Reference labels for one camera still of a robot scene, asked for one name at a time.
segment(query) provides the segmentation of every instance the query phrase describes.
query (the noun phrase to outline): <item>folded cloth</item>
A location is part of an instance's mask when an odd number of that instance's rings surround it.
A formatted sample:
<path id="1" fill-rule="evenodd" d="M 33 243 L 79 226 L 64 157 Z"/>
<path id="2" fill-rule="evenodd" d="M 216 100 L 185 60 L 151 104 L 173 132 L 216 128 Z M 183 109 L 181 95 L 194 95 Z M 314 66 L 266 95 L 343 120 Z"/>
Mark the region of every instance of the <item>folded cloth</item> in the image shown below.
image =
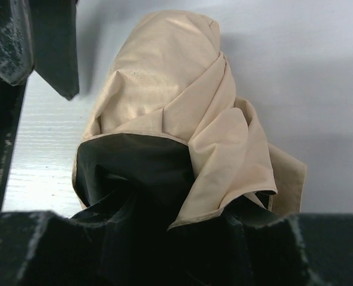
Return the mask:
<path id="1" fill-rule="evenodd" d="M 86 142 L 119 134 L 188 147 L 194 181 L 170 228 L 217 217 L 241 195 L 261 204 L 257 192 L 274 195 L 268 206 L 273 212 L 299 211 L 306 167 L 268 144 L 254 107 L 237 97 L 220 51 L 218 23 L 207 16 L 161 11 L 134 28 L 108 73 L 77 152 Z M 81 194 L 94 183 L 77 183 L 84 176 L 77 170 L 79 160 L 74 162 L 73 186 L 89 206 Z M 149 166 L 156 164 L 157 157 L 149 160 Z M 137 182 L 137 175 L 120 174 L 121 181 Z M 161 172 L 154 176 L 162 181 Z M 167 191 L 163 188 L 162 195 L 168 196 Z"/>

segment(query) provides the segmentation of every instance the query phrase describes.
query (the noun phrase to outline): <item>beige fabric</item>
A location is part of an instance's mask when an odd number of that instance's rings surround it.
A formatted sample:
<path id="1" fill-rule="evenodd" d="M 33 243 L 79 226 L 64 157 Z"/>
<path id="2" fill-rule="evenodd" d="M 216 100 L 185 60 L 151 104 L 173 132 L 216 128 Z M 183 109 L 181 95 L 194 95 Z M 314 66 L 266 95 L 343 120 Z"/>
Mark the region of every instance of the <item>beige fabric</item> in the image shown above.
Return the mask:
<path id="1" fill-rule="evenodd" d="M 132 31 L 83 140 L 120 132 L 166 136 L 189 147 L 196 181 L 170 227 L 218 216 L 244 194 L 256 201 L 256 191 L 280 191 L 279 213 L 299 210 L 305 166 L 269 148 L 253 106 L 236 97 L 218 23 L 206 16 L 162 11 Z"/>

